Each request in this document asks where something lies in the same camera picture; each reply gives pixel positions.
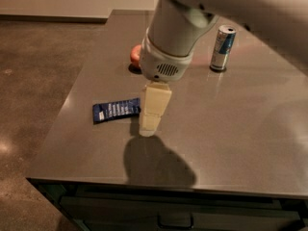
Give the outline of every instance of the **silver can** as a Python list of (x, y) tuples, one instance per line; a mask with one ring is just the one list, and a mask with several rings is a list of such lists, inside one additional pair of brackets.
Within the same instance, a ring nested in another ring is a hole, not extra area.
[(218, 36), (210, 65), (213, 71), (222, 72), (226, 70), (236, 33), (236, 29), (229, 25), (222, 25), (218, 28)]

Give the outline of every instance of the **soda can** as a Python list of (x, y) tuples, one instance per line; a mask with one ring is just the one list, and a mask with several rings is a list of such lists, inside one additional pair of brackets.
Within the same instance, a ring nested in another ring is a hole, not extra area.
[(236, 29), (229, 25), (222, 25), (218, 28), (218, 35), (210, 65), (213, 71), (222, 72), (226, 70), (236, 33)]

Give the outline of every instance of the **packaged bar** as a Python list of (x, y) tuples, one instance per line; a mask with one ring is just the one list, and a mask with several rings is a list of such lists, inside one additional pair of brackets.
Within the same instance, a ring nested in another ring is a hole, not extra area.
[(94, 104), (92, 109), (94, 123), (138, 116), (141, 111), (139, 98)]

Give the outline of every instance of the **gray tabletop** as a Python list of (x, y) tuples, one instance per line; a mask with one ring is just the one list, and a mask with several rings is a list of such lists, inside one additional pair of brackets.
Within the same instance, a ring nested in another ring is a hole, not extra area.
[[(95, 103), (140, 96), (128, 70), (152, 16), (113, 11), (45, 143), (32, 179), (308, 197), (308, 69), (298, 70), (245, 29), (221, 18), (197, 43), (156, 136), (138, 120), (94, 125)], [(218, 27), (238, 34), (228, 70), (209, 69)]]

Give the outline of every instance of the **can lid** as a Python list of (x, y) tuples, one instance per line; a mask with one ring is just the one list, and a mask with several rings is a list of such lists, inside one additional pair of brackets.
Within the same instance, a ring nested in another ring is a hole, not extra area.
[(233, 35), (237, 33), (237, 30), (230, 25), (222, 25), (219, 26), (219, 30), (222, 31), (224, 34)]

